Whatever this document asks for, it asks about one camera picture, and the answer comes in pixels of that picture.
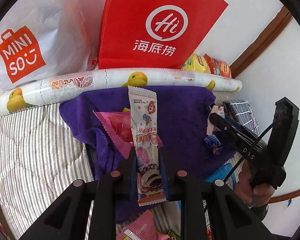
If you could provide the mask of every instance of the hi logo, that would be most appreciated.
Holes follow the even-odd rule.
[[[149,14],[146,30],[158,41],[173,41],[180,37],[188,26],[186,12],[175,5],[164,5]]]
[[[1,39],[0,55],[12,83],[46,64],[37,39],[26,26],[15,33],[11,29],[6,30]]]

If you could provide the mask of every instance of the brown wooden trim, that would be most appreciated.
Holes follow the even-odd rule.
[[[284,194],[284,195],[281,195],[281,196],[272,197],[269,200],[269,204],[289,200],[289,199],[299,197],[299,196],[300,196],[300,189],[290,192],[290,193],[287,193],[287,194]]]
[[[232,78],[236,78],[275,40],[292,19],[292,14],[283,6],[280,12],[262,31],[258,38],[230,66]]]

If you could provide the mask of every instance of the miniso bag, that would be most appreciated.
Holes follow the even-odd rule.
[[[89,70],[104,3],[17,0],[0,21],[0,88]]]
[[[106,0],[99,69],[180,69],[227,5],[223,0]]]

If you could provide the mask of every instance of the white plastic bag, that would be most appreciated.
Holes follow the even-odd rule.
[[[89,70],[105,0],[18,0],[0,22],[0,88]]]

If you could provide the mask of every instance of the orange logo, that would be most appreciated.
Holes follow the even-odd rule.
[[[27,26],[15,33],[8,29],[1,34],[1,39],[0,55],[12,83],[46,64],[39,43]]]

